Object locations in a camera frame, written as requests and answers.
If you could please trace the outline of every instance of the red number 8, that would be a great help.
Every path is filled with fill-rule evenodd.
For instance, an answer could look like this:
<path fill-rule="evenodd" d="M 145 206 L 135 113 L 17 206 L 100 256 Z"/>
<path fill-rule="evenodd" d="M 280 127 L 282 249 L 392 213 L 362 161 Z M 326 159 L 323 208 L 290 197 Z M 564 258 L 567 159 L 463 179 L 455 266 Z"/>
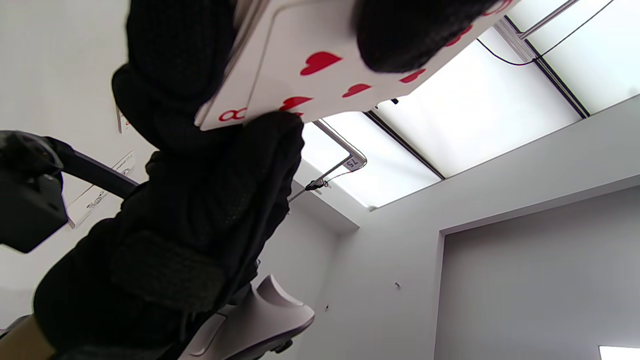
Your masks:
<path fill-rule="evenodd" d="M 511 3 L 513 2 L 513 0 L 502 0 L 502 4 L 500 4 L 500 6 L 498 6 L 497 9 L 495 10 L 487 10 L 485 11 L 482 15 L 483 16 L 491 16 L 491 15 L 495 15 L 497 13 L 502 12 L 504 9 L 508 8 L 509 5 L 511 5 Z"/>
<path fill-rule="evenodd" d="M 218 120 L 224 122 L 229 120 L 244 120 L 246 117 L 246 108 L 240 110 L 228 110 L 222 113 Z"/>

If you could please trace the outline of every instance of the playing card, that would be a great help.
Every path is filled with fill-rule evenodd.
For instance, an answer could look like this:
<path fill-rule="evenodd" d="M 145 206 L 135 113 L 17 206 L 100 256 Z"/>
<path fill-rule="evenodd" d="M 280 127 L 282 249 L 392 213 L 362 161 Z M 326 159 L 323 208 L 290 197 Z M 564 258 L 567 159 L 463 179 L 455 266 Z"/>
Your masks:
<path fill-rule="evenodd" d="M 240 26 L 242 25 L 243 21 L 245 20 L 249 12 L 249 9 L 255 3 L 257 2 L 253 0 L 232 0 L 231 1 L 231 4 L 236 7 L 234 11 L 234 27 L 236 30 L 240 28 Z"/>
<path fill-rule="evenodd" d="M 300 113 L 305 122 L 345 111 L 367 111 L 415 90 L 495 21 L 481 17 L 423 69 L 378 74 L 360 59 L 354 3 L 292 4 L 275 15 L 250 96 L 248 119 L 273 110 Z M 488 15 L 507 6 L 499 3 Z"/>
<path fill-rule="evenodd" d="M 409 94 L 488 29 L 517 0 L 499 0 L 422 68 L 378 74 L 362 60 L 356 0 L 261 1 L 238 43 L 222 89 L 196 118 L 202 130 L 244 122 L 273 110 L 305 122 L 371 109 Z"/>
<path fill-rule="evenodd" d="M 255 1 L 258 7 L 253 9 L 255 12 L 253 24 L 244 31 L 245 40 L 243 43 L 238 43 L 237 51 L 227 65 L 227 68 L 231 70 L 218 93 L 204 104 L 196 115 L 195 124 L 200 126 L 201 130 L 206 131 L 234 125 L 245 120 L 249 96 L 255 83 L 264 43 L 275 13 L 282 6 L 310 1 L 312 0 Z"/>

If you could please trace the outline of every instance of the black glove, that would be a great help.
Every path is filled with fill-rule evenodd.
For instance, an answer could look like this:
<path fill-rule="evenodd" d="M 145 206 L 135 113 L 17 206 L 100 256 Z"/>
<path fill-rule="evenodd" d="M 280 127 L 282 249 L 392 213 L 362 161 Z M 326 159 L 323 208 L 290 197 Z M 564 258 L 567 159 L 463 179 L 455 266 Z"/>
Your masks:
<path fill-rule="evenodd" d="M 184 345 L 199 326 L 191 319 L 250 280 L 286 216 L 302 127 L 269 113 L 213 157 L 154 154 L 149 181 L 38 286 L 35 318 L 59 359 L 157 359 Z"/>
<path fill-rule="evenodd" d="M 357 24 L 362 61 L 375 72 L 417 70 L 501 1 L 364 0 Z"/>

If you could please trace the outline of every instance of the gray wall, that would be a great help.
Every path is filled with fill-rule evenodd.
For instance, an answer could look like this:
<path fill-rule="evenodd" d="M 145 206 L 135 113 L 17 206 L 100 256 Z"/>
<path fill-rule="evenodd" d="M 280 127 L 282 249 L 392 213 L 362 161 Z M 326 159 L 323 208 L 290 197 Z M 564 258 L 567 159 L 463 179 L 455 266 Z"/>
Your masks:
<path fill-rule="evenodd" d="M 640 347 L 640 188 L 445 239 L 435 359 Z"/>

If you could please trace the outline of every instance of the red heart symbol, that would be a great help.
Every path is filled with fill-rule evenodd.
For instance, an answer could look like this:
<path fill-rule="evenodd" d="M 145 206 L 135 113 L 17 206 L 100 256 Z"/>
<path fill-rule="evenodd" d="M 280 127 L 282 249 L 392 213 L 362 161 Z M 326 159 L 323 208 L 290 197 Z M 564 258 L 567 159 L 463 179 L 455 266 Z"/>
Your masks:
<path fill-rule="evenodd" d="M 300 104 L 304 104 L 307 101 L 313 100 L 313 97 L 304 97 L 304 96 L 294 96 L 286 99 L 282 102 L 282 106 L 280 107 L 280 111 L 287 111 L 289 109 L 293 109 Z"/>
<path fill-rule="evenodd" d="M 307 58 L 307 67 L 300 71 L 300 75 L 306 76 L 315 74 L 316 72 L 326 69 L 340 60 L 342 60 L 340 56 L 327 53 L 326 51 L 319 51 Z"/>
<path fill-rule="evenodd" d="M 427 71 L 427 69 L 420 69 L 420 70 L 414 72 L 413 74 L 407 76 L 406 78 L 400 79 L 400 82 L 408 84 L 408 83 L 416 80 L 425 71 Z"/>
<path fill-rule="evenodd" d="M 511 3 L 513 2 L 513 0 L 502 0 L 502 4 L 500 4 L 500 6 L 498 6 L 497 9 L 495 10 L 487 10 L 485 12 L 483 12 L 483 16 L 491 16 L 491 15 L 495 15 L 499 12 L 502 12 L 504 9 L 508 8 L 509 5 L 511 5 Z"/>
<path fill-rule="evenodd" d="M 471 29 L 473 29 L 473 27 L 474 27 L 474 25 L 473 25 L 473 24 L 469 25 L 469 27 L 468 27 L 468 28 L 466 28 L 464 31 L 462 31 L 462 33 L 460 33 L 460 35 L 458 35 L 455 39 L 453 39 L 453 40 L 451 40 L 450 42 L 448 42 L 448 43 L 447 43 L 447 45 L 445 45 L 445 46 L 447 47 L 447 46 L 453 46 L 453 45 L 455 45 L 457 42 L 459 42 L 459 41 L 460 41 L 460 39 L 462 39 L 462 36 L 463 36 L 464 34 L 468 33 L 469 31 L 471 31 Z"/>
<path fill-rule="evenodd" d="M 342 97 L 354 96 L 355 94 L 363 92 L 368 88 L 371 88 L 371 85 L 367 85 L 367 84 L 353 85 L 352 87 L 349 88 L 349 90 L 346 93 L 342 94 Z"/>

